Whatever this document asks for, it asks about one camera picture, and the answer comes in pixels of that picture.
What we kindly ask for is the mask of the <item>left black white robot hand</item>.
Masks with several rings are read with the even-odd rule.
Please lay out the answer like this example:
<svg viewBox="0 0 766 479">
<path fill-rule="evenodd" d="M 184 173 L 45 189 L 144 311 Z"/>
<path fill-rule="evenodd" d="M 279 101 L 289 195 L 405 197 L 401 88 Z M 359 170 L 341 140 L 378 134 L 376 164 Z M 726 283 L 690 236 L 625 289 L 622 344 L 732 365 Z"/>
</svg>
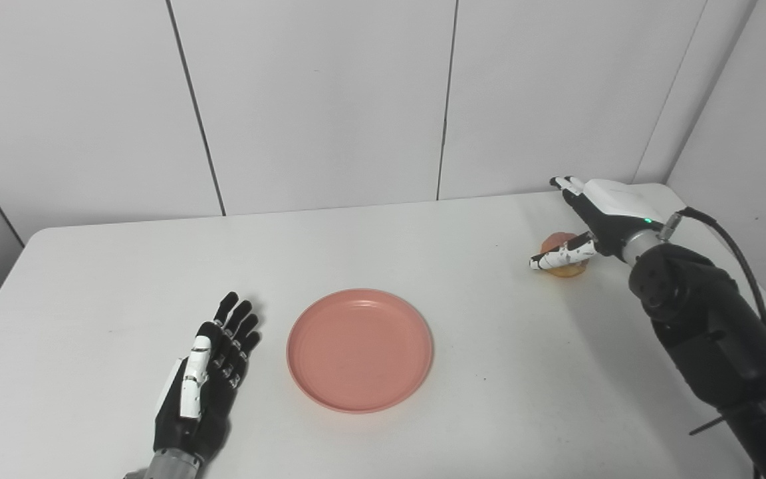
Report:
<svg viewBox="0 0 766 479">
<path fill-rule="evenodd" d="M 231 291 L 204 321 L 186 357 L 170 374 L 155 417 L 153 451 L 178 451 L 198 466 L 213 460 L 230 432 L 230 412 L 261 334 L 249 300 Z"/>
</svg>

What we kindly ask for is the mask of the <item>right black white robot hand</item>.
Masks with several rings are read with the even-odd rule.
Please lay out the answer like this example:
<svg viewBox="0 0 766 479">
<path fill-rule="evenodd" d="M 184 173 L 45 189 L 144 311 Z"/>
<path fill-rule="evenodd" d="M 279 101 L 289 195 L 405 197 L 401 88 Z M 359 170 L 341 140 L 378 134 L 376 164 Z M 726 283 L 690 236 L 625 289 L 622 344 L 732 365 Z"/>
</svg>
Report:
<svg viewBox="0 0 766 479">
<path fill-rule="evenodd" d="M 616 257 L 630 266 L 649 249 L 665 242 L 663 217 L 626 183 L 574 176 L 554 176 L 559 189 L 587 231 L 530 258 L 534 270 L 552 270 L 584 263 L 596 255 Z"/>
</svg>

